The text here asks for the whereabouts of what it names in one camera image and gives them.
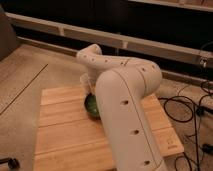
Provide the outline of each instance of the wooden table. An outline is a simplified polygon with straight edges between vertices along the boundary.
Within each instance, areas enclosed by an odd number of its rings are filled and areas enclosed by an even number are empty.
[[[42,92],[34,171],[104,171],[115,168],[100,120],[84,109],[80,86]],[[142,100],[163,156],[184,151],[155,95]]]

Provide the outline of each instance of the gray floor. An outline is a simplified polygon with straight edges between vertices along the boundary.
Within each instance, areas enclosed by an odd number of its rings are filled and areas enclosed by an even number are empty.
[[[85,68],[73,57],[29,45],[22,45],[0,62],[0,158],[16,157],[21,162],[21,171],[32,170],[41,90],[79,84],[79,76],[84,72]],[[186,84],[164,79],[157,96],[177,95],[184,86]],[[189,86],[180,94],[198,101],[204,93],[199,87]],[[213,106],[213,100],[206,99],[205,104]],[[177,104],[170,104],[168,109],[180,118],[185,117],[183,112],[188,112]],[[213,144],[212,121],[212,116],[202,119],[201,144]],[[194,159],[194,145],[184,136],[192,133],[192,123],[172,123],[184,143],[185,151]],[[176,157],[166,158],[169,170],[175,170],[173,162]],[[212,162],[213,157],[205,155],[202,170],[213,170]],[[180,171],[188,170],[184,160],[178,162],[178,168]]]

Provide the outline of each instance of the green bowl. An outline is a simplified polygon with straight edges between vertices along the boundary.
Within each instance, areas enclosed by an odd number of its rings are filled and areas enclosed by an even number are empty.
[[[100,118],[95,95],[90,93],[86,96],[84,107],[92,118]]]

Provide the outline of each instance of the black cable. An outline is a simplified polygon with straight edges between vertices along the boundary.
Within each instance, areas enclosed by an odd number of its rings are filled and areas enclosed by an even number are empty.
[[[195,142],[193,144],[196,145],[196,162],[194,160],[190,159],[188,156],[186,157],[186,154],[185,154],[182,157],[181,156],[177,157],[176,160],[175,160],[175,164],[174,165],[175,165],[175,169],[177,170],[177,164],[176,164],[177,161],[180,158],[186,158],[187,161],[193,162],[197,166],[198,171],[200,171],[200,164],[203,161],[204,156],[202,155],[202,159],[200,161],[200,159],[199,159],[200,146],[198,144],[198,132],[200,130],[201,119],[200,119],[198,127],[197,127],[197,121],[196,121],[197,118],[196,118],[196,113],[195,113],[196,112],[196,107],[198,107],[198,105],[192,99],[190,99],[190,98],[188,98],[186,96],[173,96],[171,98],[159,98],[159,100],[165,100],[164,105],[163,105],[165,113],[172,120],[174,120],[176,122],[179,122],[179,123],[187,123],[187,122],[192,121],[192,119],[194,119],[194,134],[188,135],[188,137],[195,136]],[[167,104],[169,102],[177,102],[177,103],[180,103],[180,104],[183,104],[184,106],[186,106],[191,111],[190,117],[188,119],[186,119],[186,120],[180,120],[180,119],[177,119],[177,118],[173,117],[171,114],[169,114],[169,112],[167,110]]]
[[[190,122],[190,121],[193,119],[193,113],[194,113],[194,111],[193,111],[193,109],[190,107],[190,105],[189,105],[190,103],[188,103],[188,102],[186,102],[186,101],[183,101],[183,100],[180,100],[180,99],[178,99],[178,98],[185,98],[185,99],[189,100],[189,101],[191,102],[191,104],[196,105],[195,102],[194,102],[193,100],[191,100],[190,98],[188,98],[188,97],[186,97],[186,96],[173,96],[173,97],[171,97],[171,98],[159,98],[159,100],[165,100],[163,107],[164,107],[165,113],[167,114],[167,116],[168,116],[169,118],[171,118],[172,120],[174,120],[174,121],[176,121],[176,122],[180,122],[180,123],[187,123],[187,122]],[[185,106],[191,111],[191,116],[190,116],[188,119],[186,119],[186,120],[179,120],[179,119],[177,119],[177,118],[171,116],[171,115],[169,114],[168,110],[167,110],[167,104],[168,104],[169,102],[171,102],[171,101],[173,101],[173,102],[178,102],[178,103],[181,103],[181,104],[185,105]]]
[[[177,168],[177,161],[178,161],[179,159],[181,159],[181,158],[186,159],[187,164],[188,164],[188,166],[189,166],[189,170],[192,171],[192,165],[191,165],[190,159],[188,158],[188,156],[186,155],[186,153],[183,153],[183,156],[179,156],[179,157],[177,157],[177,158],[175,159],[175,161],[174,161],[175,170],[178,171],[178,168]]]

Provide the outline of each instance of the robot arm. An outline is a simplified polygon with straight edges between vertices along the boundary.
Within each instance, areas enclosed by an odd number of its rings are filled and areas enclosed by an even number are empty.
[[[159,67],[147,60],[101,54],[92,45],[77,57],[88,67],[89,77],[95,76],[97,105],[117,170],[166,171],[140,103],[160,85]]]

